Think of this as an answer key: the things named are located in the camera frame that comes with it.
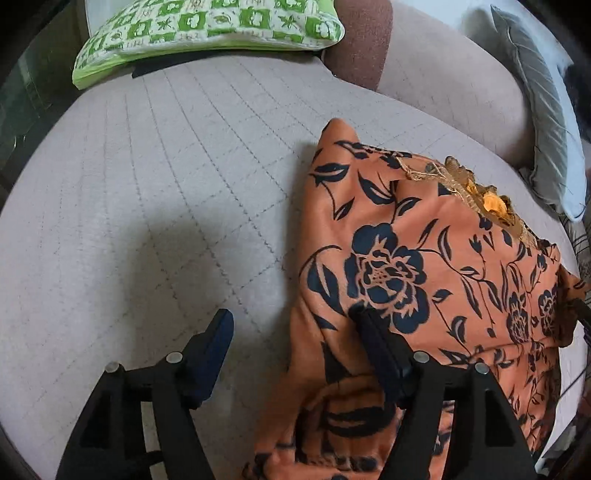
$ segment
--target orange floral fabric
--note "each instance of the orange floral fabric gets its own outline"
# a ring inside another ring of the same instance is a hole
[[[543,446],[560,394],[558,347],[576,322],[569,300],[586,285],[555,245],[527,245],[470,198],[440,163],[362,145],[343,121],[329,122],[305,185],[290,367],[244,478],[379,477],[404,412],[384,403],[351,307],[377,309],[442,364],[490,365],[532,453]],[[452,418],[449,402],[432,479]]]

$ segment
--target sofa cushion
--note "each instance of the sofa cushion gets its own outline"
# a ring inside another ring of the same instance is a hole
[[[195,420],[216,477],[237,476],[287,361],[302,184],[334,116],[367,144],[455,156],[578,273],[562,226],[509,165],[312,56],[223,54],[96,85],[39,145],[0,216],[0,423],[42,478],[55,477],[104,365],[181,349],[219,306],[235,338]],[[580,350],[572,357],[565,384],[584,366]]]
[[[385,5],[390,1],[391,9]],[[532,164],[529,104],[494,57],[439,20],[394,0],[337,0],[335,7],[346,34],[327,51],[325,64],[336,76],[429,113],[514,167]],[[375,37],[368,40],[368,33]]]
[[[171,53],[322,50],[344,34],[333,0],[135,0],[87,40],[72,81],[84,89],[124,64]]]
[[[573,222],[583,219],[587,180],[579,126],[558,67],[519,17],[491,5],[499,37],[530,100],[535,165],[529,176],[538,196]]]

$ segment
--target light gray pillow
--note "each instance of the light gray pillow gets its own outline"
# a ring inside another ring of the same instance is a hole
[[[521,20],[491,5],[501,42],[530,100],[535,128],[533,191],[573,222],[585,209],[585,159],[579,127],[558,67],[544,58]]]

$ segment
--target sofa seat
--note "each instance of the sofa seat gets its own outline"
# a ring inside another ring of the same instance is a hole
[[[336,116],[365,143],[455,156],[577,274],[560,222],[507,163],[315,57],[220,54],[119,76],[58,121],[0,216],[0,423],[41,478],[104,365],[151,364],[222,306],[235,339],[194,418],[217,477],[235,476],[287,364],[301,184]],[[565,351],[563,385],[584,365],[582,336]]]

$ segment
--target green patterned pillow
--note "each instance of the green patterned pillow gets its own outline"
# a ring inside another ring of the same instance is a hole
[[[137,0],[90,37],[72,81],[84,89],[127,62],[182,51],[321,50],[345,28],[334,0]]]

